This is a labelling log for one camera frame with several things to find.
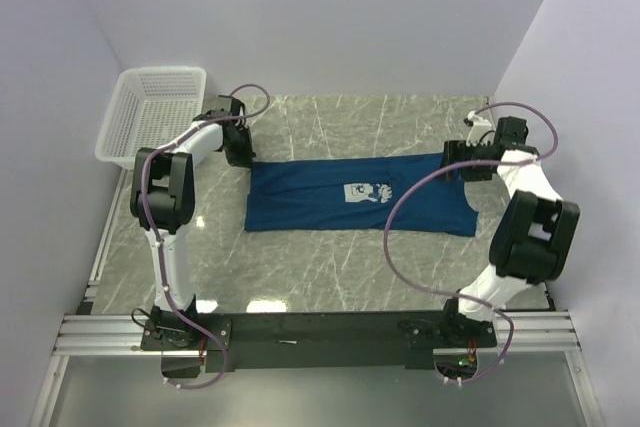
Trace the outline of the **white perforated plastic basket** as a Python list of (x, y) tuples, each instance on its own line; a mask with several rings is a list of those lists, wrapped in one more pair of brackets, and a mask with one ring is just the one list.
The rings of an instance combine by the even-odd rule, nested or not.
[(201, 113), (207, 73), (200, 67), (123, 71), (98, 135), (97, 160), (131, 170), (141, 148), (158, 148), (182, 134)]

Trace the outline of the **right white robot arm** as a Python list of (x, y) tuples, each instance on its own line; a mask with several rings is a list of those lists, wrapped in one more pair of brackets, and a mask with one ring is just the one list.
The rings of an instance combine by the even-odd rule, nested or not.
[[(472, 112), (465, 123), (466, 140), (447, 141), (442, 166), (472, 161), (460, 170), (467, 182), (497, 175), (510, 200), (489, 247), (488, 266), (468, 286), (461, 299), (450, 298), (439, 321), (444, 342), (460, 346), (488, 332), (494, 309), (529, 288), (555, 280), (564, 269), (580, 217), (577, 204), (551, 187), (536, 148), (527, 144), (524, 119), (502, 117), (496, 127)], [(481, 160), (500, 166), (478, 165)]]

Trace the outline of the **blue printed t-shirt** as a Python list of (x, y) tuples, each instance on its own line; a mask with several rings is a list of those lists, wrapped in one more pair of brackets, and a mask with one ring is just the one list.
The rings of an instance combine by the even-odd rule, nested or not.
[[(441, 164), (438, 153), (257, 162), (247, 196), (247, 232), (382, 230), (405, 192)], [(396, 214), (397, 230), (473, 237), (478, 213), (462, 180), (432, 180)]]

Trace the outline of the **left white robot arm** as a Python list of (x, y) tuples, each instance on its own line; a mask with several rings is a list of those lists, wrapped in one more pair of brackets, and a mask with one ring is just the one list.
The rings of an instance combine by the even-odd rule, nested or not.
[(186, 241), (196, 208), (195, 168), (209, 155), (222, 153), (230, 166), (250, 169), (255, 152), (246, 118), (241, 100), (222, 95), (214, 110), (196, 116), (177, 138), (135, 155), (130, 211), (152, 251), (154, 306), (182, 313), (164, 327), (166, 339), (179, 349), (193, 346), (200, 335), (198, 321), (186, 315), (195, 302)]

